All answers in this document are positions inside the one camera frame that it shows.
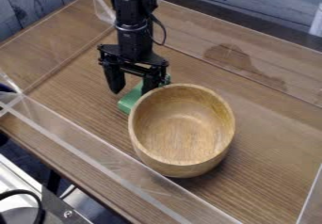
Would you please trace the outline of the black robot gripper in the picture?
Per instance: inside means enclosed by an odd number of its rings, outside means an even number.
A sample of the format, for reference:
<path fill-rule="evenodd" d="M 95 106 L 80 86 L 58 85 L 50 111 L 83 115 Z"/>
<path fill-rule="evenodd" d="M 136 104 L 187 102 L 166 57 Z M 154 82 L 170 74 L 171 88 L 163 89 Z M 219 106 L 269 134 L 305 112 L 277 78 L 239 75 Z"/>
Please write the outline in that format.
<path fill-rule="evenodd" d="M 140 93 L 146 94 L 166 82 L 167 60 L 154 52 L 152 24 L 115 23 L 116 44 L 100 44 L 98 63 L 104 70 L 110 90 L 119 94 L 126 86 L 124 74 L 143 79 Z"/>

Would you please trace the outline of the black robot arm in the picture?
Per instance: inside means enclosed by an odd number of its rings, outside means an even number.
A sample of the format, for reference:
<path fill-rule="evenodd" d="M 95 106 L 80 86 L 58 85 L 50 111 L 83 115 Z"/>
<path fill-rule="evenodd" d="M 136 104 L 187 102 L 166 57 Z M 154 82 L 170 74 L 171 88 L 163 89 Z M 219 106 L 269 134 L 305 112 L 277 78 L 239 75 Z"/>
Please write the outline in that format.
<path fill-rule="evenodd" d="M 124 74 L 142 78 L 140 94 L 166 83 L 168 61 L 154 52 L 154 45 L 164 45 L 166 40 L 156 42 L 154 24 L 166 28 L 154 15 L 158 0 L 111 0 L 116 13 L 114 23 L 118 31 L 116 44 L 100 44 L 99 65 L 103 67 L 110 90 L 118 94 L 126 86 Z"/>

